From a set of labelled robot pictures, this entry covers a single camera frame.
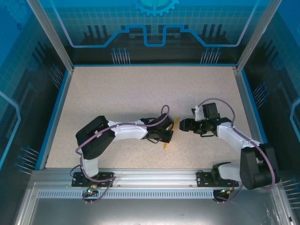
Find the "circuit pattern graphic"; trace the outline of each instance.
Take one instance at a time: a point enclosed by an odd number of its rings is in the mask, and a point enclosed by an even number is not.
[[[150,2],[150,0],[134,0],[136,3],[140,3],[141,4],[141,1],[143,2]],[[162,43],[159,43],[159,44],[150,44],[148,43],[148,39],[147,39],[147,29],[145,27],[145,25],[142,25],[142,24],[132,24],[132,25],[125,25],[125,29],[121,29],[121,30],[116,30],[115,33],[113,33],[109,38],[108,40],[102,44],[102,45],[75,45],[71,39],[71,36],[70,34],[68,33],[67,31],[67,28],[53,2],[53,0],[50,0],[50,3],[52,5],[52,8],[54,10],[54,13],[61,25],[61,28],[63,30],[63,32],[65,33],[66,35],[66,38],[69,42],[69,44],[73,47],[73,48],[105,48],[107,47],[113,40],[116,36],[118,36],[119,34],[121,33],[130,33],[130,28],[141,28],[143,30],[143,40],[144,40],[144,44],[145,46],[147,47],[163,47],[165,44],[166,44],[166,36],[167,36],[167,33],[166,33],[166,29],[168,28],[180,28],[180,32],[185,32],[185,33],[191,33],[204,47],[237,47],[240,45],[244,35],[245,35],[245,32],[254,16],[254,13],[258,7],[258,4],[259,4],[260,0],[257,0],[257,2],[255,3],[252,11],[251,11],[251,14],[249,15],[248,19],[247,19],[247,22],[243,28],[243,30],[241,31],[241,34],[239,36],[239,39],[237,41],[236,44],[207,44],[205,43],[204,40],[201,39],[201,37],[193,30],[193,29],[186,29],[184,24],[178,24],[178,23],[175,23],[175,24],[168,24],[168,25],[165,25],[163,27],[163,32],[162,32]]]
[[[26,0],[0,0],[0,7],[6,7],[18,24],[22,24],[28,14]]]
[[[132,0],[136,10],[141,13],[146,13],[147,16],[162,16],[164,13],[169,13],[170,9],[175,9],[175,4],[179,0]]]

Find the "metal frame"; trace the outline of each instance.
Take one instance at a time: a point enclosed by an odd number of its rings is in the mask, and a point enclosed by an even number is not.
[[[41,3],[38,0],[27,0],[30,8],[32,9],[34,15],[36,16],[37,20],[41,24],[42,28],[44,29],[46,35],[50,39],[53,47],[55,48],[57,54],[59,55],[60,59],[64,63],[66,69],[70,72],[73,71],[73,63],[68,56],[68,53],[65,50],[60,38],[58,37],[54,27],[52,26],[46,12],[44,11]]]
[[[251,127],[252,135],[256,135],[258,140],[261,140],[261,133],[257,125],[256,117],[253,110],[250,110],[253,106],[249,101],[251,93],[245,86],[244,77],[241,72],[237,72],[234,68],[234,74],[237,80],[237,85],[241,93],[241,98],[245,109],[249,109],[247,114],[247,120]],[[110,192],[149,192],[149,190],[158,190],[172,192],[174,190],[181,191],[183,193],[193,191],[209,191],[217,188],[203,187],[199,188],[196,184],[195,174],[198,170],[122,170],[122,169],[102,169],[101,172],[113,172],[117,179],[114,182],[114,187],[110,189]],[[289,216],[291,210],[289,205],[284,201],[286,199],[285,192],[282,184],[276,185],[273,190],[273,204],[276,207],[280,222],[283,225],[290,225]],[[52,193],[52,196],[47,198],[69,198],[63,195],[58,197],[61,193],[66,192],[78,192],[84,191],[86,188],[71,187],[71,177],[69,175],[69,169],[44,169],[42,171],[33,171],[28,185],[27,192],[25,194],[19,215],[17,217],[16,225],[29,224],[32,213],[39,198],[40,191]]]
[[[63,44],[61,43],[54,27],[52,26],[48,16],[38,0],[27,0],[35,16],[42,25],[45,33],[49,37],[59,57],[63,61],[66,68],[73,72],[73,64],[69,58]],[[263,141],[258,122],[255,117],[253,106],[250,101],[250,94],[246,88],[244,78],[241,74],[243,67],[249,59],[251,53],[256,47],[260,37],[264,33],[266,27],[276,12],[281,0],[271,0],[266,8],[260,22],[257,25],[250,41],[248,42],[241,58],[234,69],[237,85],[241,94],[242,102],[245,108],[247,120],[252,136]],[[64,88],[64,94],[68,90],[68,85]],[[114,172],[117,179],[111,190],[212,190],[216,188],[204,187],[198,188],[196,184],[195,174],[197,170],[100,170],[101,172]],[[37,202],[39,190],[84,190],[85,188],[71,187],[71,178],[69,170],[45,169],[42,171],[33,171],[30,182],[25,193],[16,225],[26,225],[30,223],[34,207]],[[274,196],[274,204],[279,212],[280,222],[283,225],[290,225],[289,217],[293,219],[291,209],[289,207],[282,184],[276,185],[272,190]]]
[[[273,15],[276,13],[277,8],[279,7],[282,0],[270,0],[270,3],[268,4],[266,10],[264,11],[256,29],[254,30],[249,42],[246,45],[245,50],[243,51],[242,55],[240,56],[240,59],[237,63],[237,71],[240,72],[244,68],[246,62],[250,58],[250,55],[252,54],[253,50],[255,49],[258,41],[264,34],[264,32],[267,29],[267,26],[269,25],[271,19],[273,18]]]
[[[66,97],[67,97],[67,93],[68,93],[68,89],[71,83],[71,79],[73,76],[73,71],[66,71],[66,74],[64,75],[62,84],[60,86],[60,91],[58,93],[56,102],[55,102],[55,106],[50,118],[50,122],[49,122],[49,126],[47,129],[47,132],[45,134],[45,138],[43,141],[43,145],[41,147],[41,151],[40,154],[38,156],[37,159],[37,163],[36,163],[36,170],[42,170],[45,167],[53,140],[54,140],[54,135],[56,132],[56,128],[58,126],[58,122],[60,120],[60,115],[62,112],[62,108],[64,106]]]

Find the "gear logo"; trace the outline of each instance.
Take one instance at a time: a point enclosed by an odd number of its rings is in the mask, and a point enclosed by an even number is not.
[[[26,0],[0,0],[0,7],[6,6],[10,15],[18,22],[26,18],[28,14]]]
[[[147,16],[162,16],[164,13],[169,13],[170,9],[175,9],[175,4],[179,0],[133,0],[135,9],[139,9],[141,13],[146,13]]]

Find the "black bracket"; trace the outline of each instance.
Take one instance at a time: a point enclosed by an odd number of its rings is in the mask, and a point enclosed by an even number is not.
[[[231,180],[218,180],[218,184],[215,183],[211,172],[203,172],[202,170],[199,170],[196,173],[196,180],[197,180],[197,187],[204,188],[204,187],[223,187],[223,188],[231,188],[233,185],[235,187],[239,186],[239,183],[236,181]]]
[[[213,137],[215,135],[203,135],[203,134],[200,134],[200,137]]]
[[[113,173],[112,172],[100,172],[96,176],[93,177],[93,179],[96,180],[106,180],[108,178],[112,178]],[[103,182],[103,183],[97,183],[98,187],[106,188],[111,183],[111,181]],[[91,185],[95,184],[95,182],[90,181],[87,179],[82,172],[75,172],[73,174],[73,180],[72,180],[72,187],[90,187]]]

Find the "vented metal strip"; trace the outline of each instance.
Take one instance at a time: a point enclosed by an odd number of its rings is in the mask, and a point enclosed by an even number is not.
[[[83,190],[39,190],[38,198],[81,199]],[[90,199],[98,198],[104,190]],[[106,199],[212,199],[213,190],[109,190]]]

